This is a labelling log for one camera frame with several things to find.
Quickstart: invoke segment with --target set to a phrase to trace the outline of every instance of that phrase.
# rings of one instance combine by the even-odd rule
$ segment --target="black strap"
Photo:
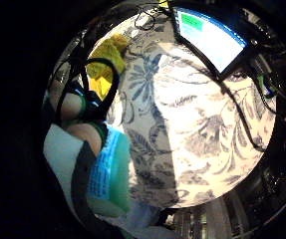
[[[85,228],[93,233],[95,238],[124,238],[119,228],[98,219],[88,205],[87,191],[90,172],[95,161],[96,157],[90,145],[85,141],[77,157],[72,176],[71,196],[75,212]]]
[[[78,72],[82,76],[82,81],[83,81],[83,86],[84,86],[84,91],[85,91],[85,97],[89,101],[90,100],[90,91],[89,91],[89,81],[86,73],[86,66],[91,64],[91,63],[102,63],[107,65],[108,67],[111,68],[113,72],[113,80],[112,80],[112,85],[111,88],[102,101],[102,103],[96,107],[91,109],[90,111],[86,111],[83,114],[83,120],[105,120],[107,116],[107,112],[115,98],[115,95],[117,93],[118,85],[120,82],[120,75],[115,68],[114,64],[105,58],[91,58],[88,59],[85,63],[82,63],[81,59],[76,59],[76,58],[71,58],[70,59],[71,65],[74,63],[75,67],[71,70],[73,70],[70,73],[69,79],[67,83],[65,84],[65,87],[63,89],[62,95],[59,99],[57,108],[56,108],[56,124],[61,125],[61,110],[62,110],[62,105],[63,101],[65,98],[66,93],[68,92],[68,85],[71,83],[72,79],[74,76],[77,76],[76,73]]]

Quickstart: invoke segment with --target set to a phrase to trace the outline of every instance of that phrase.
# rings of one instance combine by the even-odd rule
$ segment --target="white floral tablecloth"
[[[105,36],[121,33],[131,42],[108,121],[131,139],[132,198],[159,207],[194,206],[231,190],[262,153],[250,143],[235,103],[201,61],[175,43],[169,18],[154,16],[150,31],[138,30],[133,16]],[[138,25],[145,23],[142,14]],[[224,83],[255,142],[266,147],[275,116],[252,80],[230,77]],[[275,108],[274,100],[268,103]]]

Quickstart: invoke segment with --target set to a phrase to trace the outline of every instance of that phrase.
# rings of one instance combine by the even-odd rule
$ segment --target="green label on screen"
[[[202,31],[203,22],[197,18],[191,17],[189,15],[181,14],[182,22],[194,27],[195,29]]]

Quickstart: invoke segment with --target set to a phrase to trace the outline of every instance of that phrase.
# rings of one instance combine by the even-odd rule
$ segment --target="person's arm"
[[[68,126],[65,130],[73,136],[81,140],[85,140],[90,144],[90,147],[95,156],[97,156],[102,148],[102,140],[97,130],[87,123],[76,123]]]
[[[54,109],[60,100],[64,85],[58,81],[54,81],[50,89],[50,102]],[[66,94],[62,105],[62,120],[74,120],[80,114],[82,100],[74,94]],[[102,148],[102,140],[97,130],[87,123],[75,123],[64,128],[71,135],[86,140],[94,153],[97,156]]]
[[[57,104],[63,92],[64,85],[58,81],[53,81],[50,89],[50,102],[56,110]],[[67,93],[62,105],[62,120],[74,120],[81,111],[82,100],[79,96]]]

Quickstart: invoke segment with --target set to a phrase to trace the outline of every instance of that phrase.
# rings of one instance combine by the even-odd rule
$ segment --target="computer monitor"
[[[172,6],[171,11],[178,41],[200,55],[217,78],[230,71],[232,63],[248,46],[238,33],[211,16],[179,6]]]

